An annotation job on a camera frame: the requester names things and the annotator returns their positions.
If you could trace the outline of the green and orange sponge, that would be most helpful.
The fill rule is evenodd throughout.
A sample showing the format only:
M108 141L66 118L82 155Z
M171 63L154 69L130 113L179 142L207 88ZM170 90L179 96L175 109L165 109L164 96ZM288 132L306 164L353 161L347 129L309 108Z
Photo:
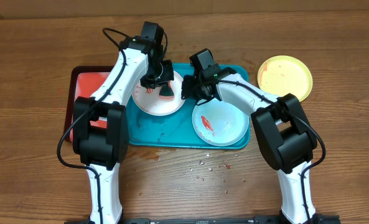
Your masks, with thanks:
M174 99L173 89L169 85L162 86L159 92L159 98L163 100L173 100Z

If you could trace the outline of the white plate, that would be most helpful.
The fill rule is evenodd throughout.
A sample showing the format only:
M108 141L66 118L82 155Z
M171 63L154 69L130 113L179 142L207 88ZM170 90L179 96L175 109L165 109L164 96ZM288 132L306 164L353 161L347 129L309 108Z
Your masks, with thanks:
M185 100L181 99L181 87L183 78L174 70L174 80L170 81L170 87L174 92L173 98L161 96L161 87L147 89L141 86L140 82L136 85L132 98L135 104L144 112L154 116L166 116L179 110Z

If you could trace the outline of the yellow-green plate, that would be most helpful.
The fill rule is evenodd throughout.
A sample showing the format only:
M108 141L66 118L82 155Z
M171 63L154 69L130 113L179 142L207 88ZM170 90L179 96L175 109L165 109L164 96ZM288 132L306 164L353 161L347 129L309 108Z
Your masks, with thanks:
M305 100L312 91L311 71L300 60L277 55L267 59L259 68L258 86L273 95L295 95L299 101Z

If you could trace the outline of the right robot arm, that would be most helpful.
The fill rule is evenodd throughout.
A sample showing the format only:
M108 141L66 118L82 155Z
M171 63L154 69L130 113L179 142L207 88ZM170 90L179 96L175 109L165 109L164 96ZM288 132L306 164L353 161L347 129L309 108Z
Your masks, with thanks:
M202 103L214 99L229 103L251 118L260 152L278 173L283 223L315 223L309 171L313 150L323 145L311 127L300 101L293 94L276 96L245 81L231 67L221 68L209 49L189 58L194 74L182 83L183 99Z

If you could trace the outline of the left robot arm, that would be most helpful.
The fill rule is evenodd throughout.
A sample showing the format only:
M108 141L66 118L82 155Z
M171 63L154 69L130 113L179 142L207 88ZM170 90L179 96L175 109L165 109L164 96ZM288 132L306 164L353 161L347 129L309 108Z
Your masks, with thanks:
M126 36L115 44L118 59L103 84L90 97L79 96L73 104L73 151L80 169L88 173L91 214L87 223L119 223L119 166L129 144L127 104L136 86L160 88L173 96L172 62L165 60L167 36L157 23L145 22L140 35Z

